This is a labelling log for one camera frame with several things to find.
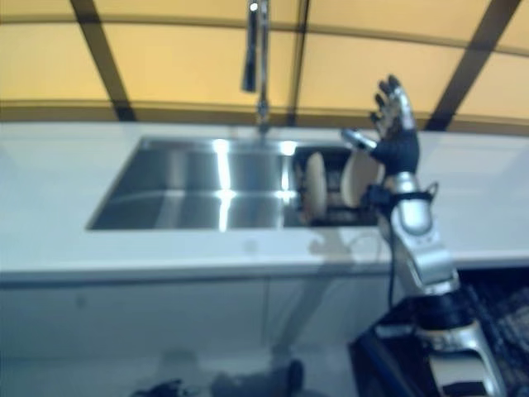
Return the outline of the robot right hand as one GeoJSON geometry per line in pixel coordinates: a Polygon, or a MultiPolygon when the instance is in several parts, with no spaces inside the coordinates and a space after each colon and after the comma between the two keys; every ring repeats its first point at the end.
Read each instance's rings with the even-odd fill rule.
{"type": "Polygon", "coordinates": [[[417,172],[420,159],[417,122],[406,90],[393,74],[379,81],[374,100],[378,109],[369,114],[379,139],[367,137],[358,128],[344,127],[341,138],[364,151],[385,168],[387,176],[417,172]]]}

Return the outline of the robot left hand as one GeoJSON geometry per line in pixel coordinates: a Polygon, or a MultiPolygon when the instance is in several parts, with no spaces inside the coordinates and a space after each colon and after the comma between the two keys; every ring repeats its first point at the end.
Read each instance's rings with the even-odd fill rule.
{"type": "Polygon", "coordinates": [[[132,393],[133,397],[179,397],[183,382],[181,380],[170,380],[154,385],[147,390],[137,390],[132,393]]]}

